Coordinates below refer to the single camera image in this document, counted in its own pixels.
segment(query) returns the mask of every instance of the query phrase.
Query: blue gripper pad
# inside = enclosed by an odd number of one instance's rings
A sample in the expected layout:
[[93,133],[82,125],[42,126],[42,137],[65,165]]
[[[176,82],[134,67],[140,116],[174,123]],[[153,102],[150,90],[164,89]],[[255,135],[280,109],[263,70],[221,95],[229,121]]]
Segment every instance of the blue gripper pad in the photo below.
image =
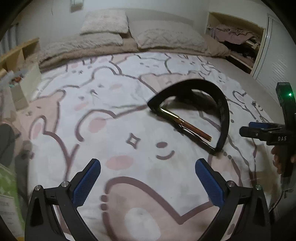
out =
[[87,196],[89,195],[94,183],[96,182],[98,176],[101,173],[101,164],[97,159],[92,159],[93,164],[88,167],[85,175],[81,178],[81,181],[77,184],[73,191],[72,203],[76,207],[80,207],[84,204]]
[[224,205],[223,190],[201,160],[204,159],[199,159],[195,163],[195,173],[206,190],[213,205],[222,208]]
[[272,128],[272,125],[270,123],[250,122],[249,127],[268,129],[268,128]]

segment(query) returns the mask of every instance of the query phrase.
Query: open closet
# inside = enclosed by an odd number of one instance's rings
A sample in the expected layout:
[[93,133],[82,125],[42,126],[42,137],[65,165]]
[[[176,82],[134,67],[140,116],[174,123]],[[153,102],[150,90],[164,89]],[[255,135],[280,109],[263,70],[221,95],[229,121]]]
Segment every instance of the open closet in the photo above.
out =
[[226,58],[229,62],[253,75],[266,39],[264,28],[235,16],[210,12],[206,34],[231,50]]

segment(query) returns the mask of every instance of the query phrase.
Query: wall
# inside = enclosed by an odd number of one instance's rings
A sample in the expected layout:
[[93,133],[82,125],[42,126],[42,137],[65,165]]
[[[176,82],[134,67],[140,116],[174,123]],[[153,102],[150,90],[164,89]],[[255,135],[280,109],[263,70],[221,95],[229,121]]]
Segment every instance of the wall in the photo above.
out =
[[262,2],[261,0],[250,0],[250,1],[252,1],[252,2],[256,2],[256,3],[259,3],[259,4],[261,4],[261,5],[266,6],[265,3]]
[[62,37],[79,33],[88,11],[106,8],[144,8],[175,14],[194,21],[204,32],[208,0],[85,0],[83,9],[70,12],[70,0],[33,0],[21,13],[20,42],[40,38],[41,47]]
[[238,18],[246,19],[260,27],[266,28],[267,14],[276,17],[275,13],[269,9],[263,2],[258,0],[211,0],[210,12],[220,12]]

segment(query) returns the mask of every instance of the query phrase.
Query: white door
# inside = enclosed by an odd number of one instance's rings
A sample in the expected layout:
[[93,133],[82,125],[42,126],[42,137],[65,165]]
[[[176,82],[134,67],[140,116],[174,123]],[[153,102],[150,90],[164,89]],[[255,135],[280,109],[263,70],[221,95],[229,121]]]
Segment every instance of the white door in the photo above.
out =
[[290,82],[296,94],[296,45],[290,34],[277,19],[269,16],[267,35],[262,56],[253,75],[279,103],[276,95],[278,82]]

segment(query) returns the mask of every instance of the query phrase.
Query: hand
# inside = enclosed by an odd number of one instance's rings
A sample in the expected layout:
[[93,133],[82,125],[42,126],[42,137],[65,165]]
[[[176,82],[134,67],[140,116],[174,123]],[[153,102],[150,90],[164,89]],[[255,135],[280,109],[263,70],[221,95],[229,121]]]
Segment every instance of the hand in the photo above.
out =
[[[274,148],[272,148],[272,150],[271,150],[271,153],[274,155],[273,164],[278,169],[277,173],[281,174],[281,160],[279,159],[279,156],[277,155],[279,152],[279,148],[280,148],[280,146],[274,146]],[[292,163],[296,162],[296,154],[291,157],[291,162]]]

